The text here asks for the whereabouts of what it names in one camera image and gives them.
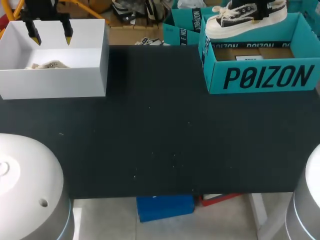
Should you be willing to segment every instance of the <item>gray cylinder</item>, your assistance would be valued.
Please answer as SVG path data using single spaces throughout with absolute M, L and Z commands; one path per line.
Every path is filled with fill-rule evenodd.
M 40 142 L 0 134 L 0 213 L 0 240 L 73 239 L 62 168 Z
M 320 146 L 310 155 L 287 209 L 291 240 L 320 240 Z

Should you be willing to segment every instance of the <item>screw hole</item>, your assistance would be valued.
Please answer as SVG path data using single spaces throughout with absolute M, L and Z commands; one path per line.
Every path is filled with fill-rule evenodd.
M 39 204 L 41 207 L 44 207 L 44 208 L 48 207 L 48 201 L 43 198 L 39 200 Z

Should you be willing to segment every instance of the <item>white box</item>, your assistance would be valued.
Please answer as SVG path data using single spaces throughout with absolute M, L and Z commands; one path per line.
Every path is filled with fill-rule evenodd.
M 7 99 L 106 96 L 109 44 L 105 20 L 71 19 L 67 44 L 60 21 L 35 20 L 37 45 L 23 21 L 11 21 L 0 40 L 0 95 Z M 59 60 L 70 68 L 25 69 Z

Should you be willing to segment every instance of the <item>shoelace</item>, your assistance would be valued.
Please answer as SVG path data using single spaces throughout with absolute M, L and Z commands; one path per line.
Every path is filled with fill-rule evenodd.
M 219 14 L 210 17 L 210 19 L 222 19 L 222 18 L 230 19 L 231 17 L 234 17 L 235 15 L 237 15 L 238 14 L 237 11 L 233 9 L 229 9 L 230 4 L 231 4 L 231 1 L 226 5 L 226 7 L 214 6 L 212 8 L 212 12 L 219 13 Z

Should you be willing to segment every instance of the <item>tiled floor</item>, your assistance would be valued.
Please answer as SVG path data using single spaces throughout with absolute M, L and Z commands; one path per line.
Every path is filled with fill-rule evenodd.
M 267 213 L 280 194 L 264 194 Z M 193 214 L 140 223 L 136 198 L 74 201 L 74 240 L 256 240 L 254 218 L 246 195 L 207 207 Z M 286 240 L 284 229 L 274 240 Z

